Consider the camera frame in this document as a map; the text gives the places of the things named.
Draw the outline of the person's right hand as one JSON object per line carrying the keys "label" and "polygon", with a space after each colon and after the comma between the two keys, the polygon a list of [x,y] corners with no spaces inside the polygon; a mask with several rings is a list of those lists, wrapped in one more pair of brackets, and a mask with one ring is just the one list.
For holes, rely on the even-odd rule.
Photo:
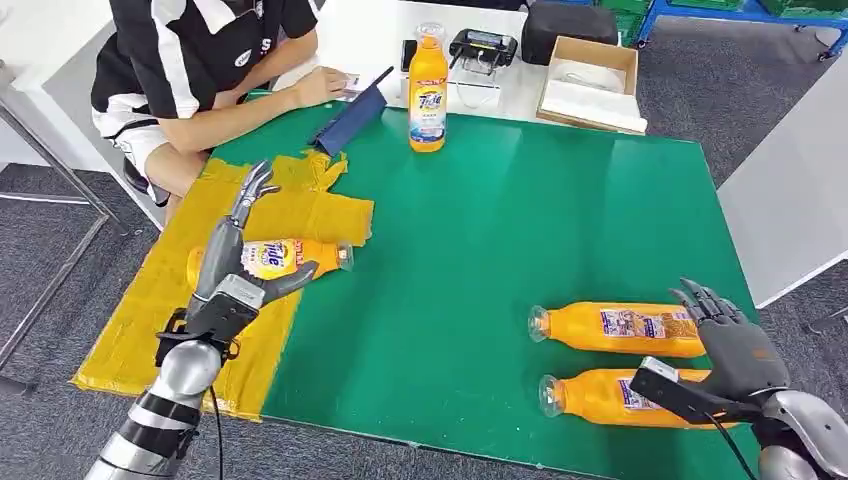
{"label": "person's right hand", "polygon": [[345,72],[315,67],[290,88],[294,106],[307,108],[341,98],[346,93],[348,80],[349,75]]}

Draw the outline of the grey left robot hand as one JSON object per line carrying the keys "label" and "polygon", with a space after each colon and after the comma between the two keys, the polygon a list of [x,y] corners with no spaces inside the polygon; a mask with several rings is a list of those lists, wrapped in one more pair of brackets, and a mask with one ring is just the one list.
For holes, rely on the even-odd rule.
{"label": "grey left robot hand", "polygon": [[187,306],[187,317],[192,318],[209,303],[227,283],[235,284],[235,297],[249,307],[259,310],[283,298],[313,280],[319,264],[308,261],[296,272],[278,279],[263,281],[245,273],[241,263],[243,233],[253,205],[264,195],[280,190],[268,185],[272,177],[271,163],[263,160],[248,171],[241,184],[230,213],[213,229],[201,263],[195,290]]}

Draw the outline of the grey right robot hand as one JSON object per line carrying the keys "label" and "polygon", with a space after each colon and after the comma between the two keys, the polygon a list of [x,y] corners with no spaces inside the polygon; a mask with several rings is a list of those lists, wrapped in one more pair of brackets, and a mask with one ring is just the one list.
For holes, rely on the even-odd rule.
{"label": "grey right robot hand", "polygon": [[773,342],[732,301],[688,278],[671,291],[697,327],[711,363],[711,373],[699,383],[709,394],[751,401],[765,392],[784,390],[790,377]]}

